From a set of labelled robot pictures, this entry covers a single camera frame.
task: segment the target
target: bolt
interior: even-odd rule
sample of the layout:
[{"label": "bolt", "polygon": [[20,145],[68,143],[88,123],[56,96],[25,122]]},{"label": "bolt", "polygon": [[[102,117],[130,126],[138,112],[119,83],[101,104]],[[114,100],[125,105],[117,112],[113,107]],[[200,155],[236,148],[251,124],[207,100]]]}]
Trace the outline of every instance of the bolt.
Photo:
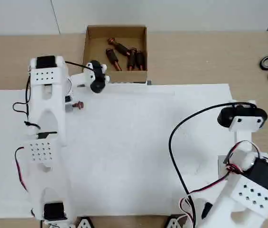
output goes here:
[{"label": "bolt", "polygon": [[73,104],[72,107],[82,109],[83,108],[83,102],[78,101],[77,103]]}]

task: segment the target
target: white paper sheet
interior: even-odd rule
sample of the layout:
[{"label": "white paper sheet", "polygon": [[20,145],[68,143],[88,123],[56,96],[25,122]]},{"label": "white paper sheet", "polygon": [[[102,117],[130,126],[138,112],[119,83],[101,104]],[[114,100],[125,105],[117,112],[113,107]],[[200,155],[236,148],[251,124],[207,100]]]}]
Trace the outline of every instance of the white paper sheet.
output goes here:
[{"label": "white paper sheet", "polygon": [[[169,157],[168,138],[192,113],[230,101],[229,86],[108,85],[101,94],[78,90],[84,109],[67,114],[68,146],[63,148],[77,214],[179,213],[184,191]],[[23,90],[0,91],[0,218],[31,216],[14,161],[15,149],[25,140],[26,117],[11,106],[23,98]],[[234,135],[217,123],[219,111],[195,117],[174,136],[172,149],[189,190],[217,179],[217,155],[234,143]],[[222,187],[200,195],[213,201]]]}]

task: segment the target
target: wooden table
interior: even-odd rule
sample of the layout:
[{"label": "wooden table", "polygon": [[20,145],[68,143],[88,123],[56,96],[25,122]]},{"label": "wooden table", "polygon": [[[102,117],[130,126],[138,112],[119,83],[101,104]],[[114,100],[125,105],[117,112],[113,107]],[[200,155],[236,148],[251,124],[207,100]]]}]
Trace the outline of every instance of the wooden table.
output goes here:
[{"label": "wooden table", "polygon": [[[62,55],[82,62],[85,35],[0,37],[0,89],[23,89],[32,57]],[[255,99],[268,113],[268,32],[148,33],[148,78],[153,84],[229,83],[234,99]],[[70,74],[80,68],[69,66]],[[268,121],[253,135],[268,152]],[[93,217],[96,228],[162,228],[164,216]],[[0,227],[36,228],[33,219],[0,219]]]}]

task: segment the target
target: cardboard box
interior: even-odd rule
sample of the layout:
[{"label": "cardboard box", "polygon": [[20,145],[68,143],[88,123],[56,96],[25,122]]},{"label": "cardboard box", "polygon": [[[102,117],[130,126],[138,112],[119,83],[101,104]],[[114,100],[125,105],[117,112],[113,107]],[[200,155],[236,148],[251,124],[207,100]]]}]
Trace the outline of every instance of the cardboard box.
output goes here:
[{"label": "cardboard box", "polygon": [[[128,71],[128,58],[123,56],[109,45],[107,39],[115,38],[117,42],[126,46],[137,48],[144,53],[145,71],[139,71],[137,66],[133,71]],[[119,60],[122,71],[116,71],[109,62],[105,50],[112,48]],[[106,74],[111,77],[111,82],[146,82],[147,81],[147,28],[145,26],[88,26],[86,30],[83,64],[97,60],[107,65]]]}]

